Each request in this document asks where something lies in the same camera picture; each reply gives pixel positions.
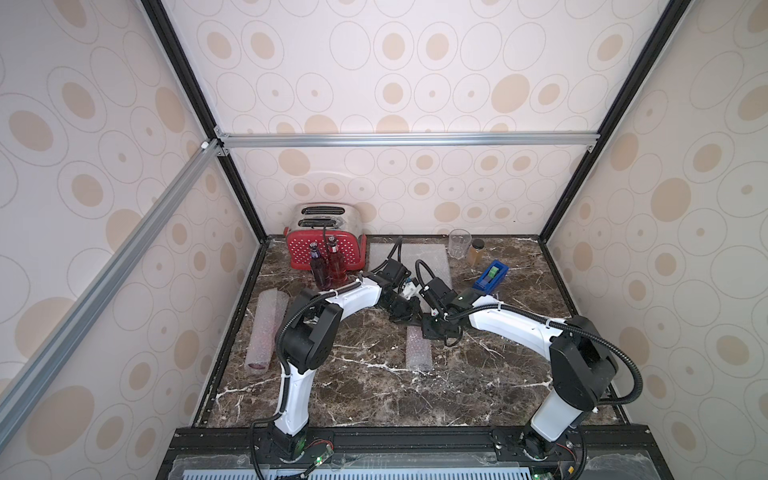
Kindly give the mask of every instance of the purple bottle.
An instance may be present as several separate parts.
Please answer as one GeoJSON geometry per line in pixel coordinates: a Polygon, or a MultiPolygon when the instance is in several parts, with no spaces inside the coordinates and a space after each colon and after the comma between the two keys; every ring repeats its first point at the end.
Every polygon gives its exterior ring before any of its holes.
{"type": "Polygon", "coordinates": [[[320,255],[317,242],[310,243],[310,268],[315,276],[315,283],[320,290],[328,290],[331,287],[331,276],[328,270],[328,260],[320,255]]]}

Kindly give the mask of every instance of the drinking glass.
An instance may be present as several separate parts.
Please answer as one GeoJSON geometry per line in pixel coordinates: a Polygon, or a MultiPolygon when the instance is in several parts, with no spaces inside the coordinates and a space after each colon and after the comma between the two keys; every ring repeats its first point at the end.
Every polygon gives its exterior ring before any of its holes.
{"type": "Polygon", "coordinates": [[[467,230],[457,228],[448,234],[448,255],[453,258],[464,258],[467,254],[472,235],[467,230]]]}

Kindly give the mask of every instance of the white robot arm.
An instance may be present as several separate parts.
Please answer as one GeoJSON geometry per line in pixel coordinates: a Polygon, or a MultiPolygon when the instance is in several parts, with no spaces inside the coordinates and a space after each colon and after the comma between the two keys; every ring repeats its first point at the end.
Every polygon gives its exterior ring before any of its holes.
{"type": "Polygon", "coordinates": [[[286,359],[283,365],[287,363],[290,372],[283,368],[277,418],[269,427],[273,441],[291,459],[303,449],[316,368],[327,359],[340,321],[367,307],[386,308],[390,313],[397,312],[400,319],[410,307],[412,318],[422,318],[425,338],[436,338],[430,335],[456,326],[472,327],[496,333],[546,358],[552,366],[554,389],[531,417],[520,439],[532,458],[546,458],[564,430],[593,411],[617,371],[611,352],[627,361],[618,348],[600,338],[584,317],[576,316],[566,323],[564,319],[525,312],[478,290],[458,295],[439,278],[433,278],[421,291],[439,315],[421,314],[418,298],[407,300],[398,294],[408,275],[402,264],[390,259],[382,272],[366,273],[356,280],[356,285],[339,289],[343,293],[327,292],[321,295],[323,299],[304,290],[292,303],[277,342],[278,355],[286,359]],[[310,328],[297,321],[304,316],[316,319],[315,326],[310,328]]]}

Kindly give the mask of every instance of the marble countertop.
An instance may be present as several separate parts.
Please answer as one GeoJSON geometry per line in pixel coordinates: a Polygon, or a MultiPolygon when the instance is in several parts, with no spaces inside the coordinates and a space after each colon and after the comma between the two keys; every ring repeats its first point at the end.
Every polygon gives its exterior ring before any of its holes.
{"type": "MultiPolygon", "coordinates": [[[[510,270],[495,291],[506,303],[546,316],[568,317],[568,309],[537,242],[484,237],[486,254],[474,269],[449,257],[454,289],[471,286],[493,259],[510,270]]],[[[372,243],[394,238],[374,237],[372,243]]],[[[447,237],[406,237],[406,243],[443,243],[447,237]]],[[[261,376],[243,367],[259,293],[277,288],[294,297],[315,288],[312,274],[290,268],[285,239],[272,240],[233,345],[206,426],[247,426],[274,413],[280,366],[273,355],[261,376]]],[[[331,357],[315,376],[311,426],[524,425],[551,389],[548,362],[493,333],[468,331],[458,346],[432,342],[431,372],[406,368],[406,328],[368,309],[345,319],[331,357]]],[[[611,407],[600,407],[585,422],[615,424],[611,407]]]]}

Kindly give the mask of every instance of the polka dot wallpaper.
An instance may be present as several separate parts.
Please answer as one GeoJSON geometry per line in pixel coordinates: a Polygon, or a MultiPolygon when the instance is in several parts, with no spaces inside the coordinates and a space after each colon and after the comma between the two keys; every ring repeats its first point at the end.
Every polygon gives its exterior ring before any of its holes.
{"type": "Polygon", "coordinates": [[[768,472],[766,41],[767,0],[698,2],[549,243],[678,480],[768,472]]]}
{"type": "MultiPolygon", "coordinates": [[[[0,455],[0,478],[154,478],[196,412],[256,247],[219,167],[207,168],[0,455]]],[[[25,352],[35,335],[26,326],[10,341],[25,352]]]]}
{"type": "Polygon", "coordinates": [[[583,145],[233,149],[267,233],[282,234],[296,205],[340,202],[366,233],[536,234],[583,145]]]}
{"type": "Polygon", "coordinates": [[[0,391],[201,142],[131,0],[0,7],[0,391]]]}
{"type": "Polygon", "coordinates": [[[165,2],[238,134],[596,130],[666,4],[165,2]]]}
{"type": "MultiPolygon", "coordinates": [[[[201,142],[131,0],[0,6],[0,392],[201,142]]],[[[255,239],[210,167],[0,455],[0,478],[153,478],[255,239]]]]}

